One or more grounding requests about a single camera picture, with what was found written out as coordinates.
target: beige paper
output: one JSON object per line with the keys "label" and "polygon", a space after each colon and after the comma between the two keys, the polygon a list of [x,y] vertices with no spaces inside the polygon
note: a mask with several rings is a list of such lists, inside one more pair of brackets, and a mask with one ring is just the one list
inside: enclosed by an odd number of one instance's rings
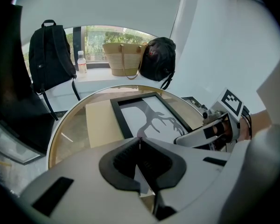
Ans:
{"label": "beige paper", "polygon": [[86,105],[86,122],[90,147],[124,139],[110,100]]}

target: backpack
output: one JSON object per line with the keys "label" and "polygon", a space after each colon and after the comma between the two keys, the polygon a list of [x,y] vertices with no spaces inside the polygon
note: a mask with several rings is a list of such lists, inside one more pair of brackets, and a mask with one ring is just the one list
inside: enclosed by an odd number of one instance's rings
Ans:
{"label": "backpack", "polygon": [[175,72],[175,48],[174,42],[166,37],[150,41],[143,55],[140,74],[154,81],[168,77],[161,86],[161,89],[167,89]]}
{"label": "backpack", "polygon": [[53,20],[45,20],[42,28],[33,33],[29,46],[29,68],[33,80],[32,89],[37,95],[43,95],[55,120],[58,118],[45,91],[73,79],[72,88],[80,100],[74,83],[76,69],[70,59],[70,45],[62,25],[56,25]]}

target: round table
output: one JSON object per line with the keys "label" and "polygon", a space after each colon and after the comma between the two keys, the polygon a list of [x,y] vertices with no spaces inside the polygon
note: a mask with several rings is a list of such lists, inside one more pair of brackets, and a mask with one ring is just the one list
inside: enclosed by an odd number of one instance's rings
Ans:
{"label": "round table", "polygon": [[203,125],[201,113],[192,104],[167,91],[143,85],[121,85],[106,88],[79,101],[59,121],[49,143],[47,169],[68,156],[91,147],[86,121],[86,106],[88,104],[149,92],[157,92],[191,129],[194,130]]}

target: black picture frame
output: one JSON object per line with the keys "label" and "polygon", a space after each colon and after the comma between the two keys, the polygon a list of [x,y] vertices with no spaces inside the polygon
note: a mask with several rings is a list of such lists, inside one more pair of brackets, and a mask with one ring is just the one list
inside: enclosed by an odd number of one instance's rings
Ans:
{"label": "black picture frame", "polygon": [[184,129],[190,133],[193,131],[191,127],[184,121],[184,119],[157,93],[157,92],[151,92],[151,93],[145,93],[140,95],[133,95],[133,96],[127,96],[127,97],[121,97],[121,98],[115,98],[110,99],[115,117],[117,119],[119,128],[122,132],[122,135],[125,139],[133,138],[133,134],[126,122],[126,119],[121,111],[120,106],[124,104],[130,104],[137,99],[143,99],[143,98],[149,98],[149,97],[157,97],[159,101],[173,114],[173,116],[181,123],[181,125],[184,127]]}

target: white roller shade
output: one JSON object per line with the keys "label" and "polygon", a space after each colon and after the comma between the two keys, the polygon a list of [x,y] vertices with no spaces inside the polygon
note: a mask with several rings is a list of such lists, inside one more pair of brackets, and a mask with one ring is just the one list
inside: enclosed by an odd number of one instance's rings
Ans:
{"label": "white roller shade", "polygon": [[113,25],[170,37],[180,0],[17,0],[23,6],[21,40],[29,42],[44,20],[64,28]]}

